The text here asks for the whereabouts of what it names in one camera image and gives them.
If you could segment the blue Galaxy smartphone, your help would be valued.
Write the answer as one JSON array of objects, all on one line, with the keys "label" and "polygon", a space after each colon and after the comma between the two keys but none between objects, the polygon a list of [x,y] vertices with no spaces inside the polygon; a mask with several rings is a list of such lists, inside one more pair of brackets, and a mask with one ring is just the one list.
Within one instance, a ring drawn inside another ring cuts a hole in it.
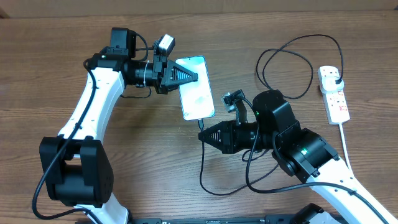
[{"label": "blue Galaxy smartphone", "polygon": [[215,107],[205,57],[185,57],[176,63],[198,74],[198,80],[179,86],[183,118],[186,121],[210,118],[215,115]]}]

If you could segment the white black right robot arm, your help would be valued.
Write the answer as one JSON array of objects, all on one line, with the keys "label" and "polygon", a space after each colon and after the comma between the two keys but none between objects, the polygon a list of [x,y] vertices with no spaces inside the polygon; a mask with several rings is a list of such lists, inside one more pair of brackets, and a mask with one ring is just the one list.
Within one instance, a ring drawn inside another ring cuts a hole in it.
[{"label": "white black right robot arm", "polygon": [[319,134],[301,128],[292,107],[279,90],[258,94],[252,101],[238,90],[223,96],[236,119],[222,121],[198,134],[223,154],[243,149],[251,153],[270,150],[278,166],[300,181],[297,185],[261,190],[253,186],[245,171],[247,187],[259,194],[276,194],[305,187],[322,196],[348,223],[397,223],[349,170],[338,152]]}]

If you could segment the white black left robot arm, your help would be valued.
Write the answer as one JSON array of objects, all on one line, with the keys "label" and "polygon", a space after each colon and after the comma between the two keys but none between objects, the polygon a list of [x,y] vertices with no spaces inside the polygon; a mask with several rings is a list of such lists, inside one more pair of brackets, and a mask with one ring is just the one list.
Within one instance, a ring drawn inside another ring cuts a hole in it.
[{"label": "white black left robot arm", "polygon": [[136,58],[137,32],[115,27],[108,46],[86,59],[87,81],[66,125],[55,137],[45,137],[39,154],[45,187],[68,213],[82,212],[92,223],[132,223],[130,210],[116,199],[114,174],[103,147],[109,118],[125,88],[134,85],[167,94],[195,82],[198,74],[169,60],[175,39],[163,35],[145,45],[146,58]]}]

